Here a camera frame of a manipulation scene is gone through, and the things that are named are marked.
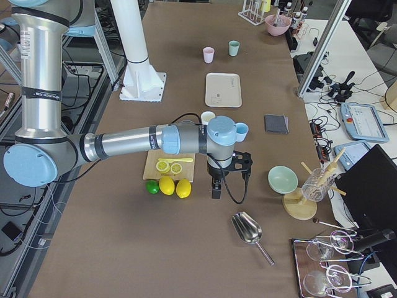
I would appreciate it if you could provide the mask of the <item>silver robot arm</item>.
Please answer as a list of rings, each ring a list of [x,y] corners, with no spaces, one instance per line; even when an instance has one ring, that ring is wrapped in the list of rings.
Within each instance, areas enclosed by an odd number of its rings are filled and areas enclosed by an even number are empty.
[[[226,175],[251,175],[250,154],[234,149],[236,124],[218,116],[208,124],[166,124],[124,132],[70,135],[61,129],[62,38],[93,36],[94,1],[13,1],[20,26],[22,126],[4,154],[7,174],[17,183],[37,187],[90,162],[160,149],[168,154],[207,156],[212,197],[220,197]]]

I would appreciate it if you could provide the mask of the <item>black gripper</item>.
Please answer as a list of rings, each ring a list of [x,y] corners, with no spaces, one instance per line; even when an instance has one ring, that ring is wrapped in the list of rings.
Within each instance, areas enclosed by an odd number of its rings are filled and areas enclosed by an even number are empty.
[[[252,159],[248,152],[234,151],[226,160],[218,160],[211,154],[207,155],[207,171],[212,177],[212,199],[221,199],[222,179],[231,172],[240,172],[242,177],[251,175]]]

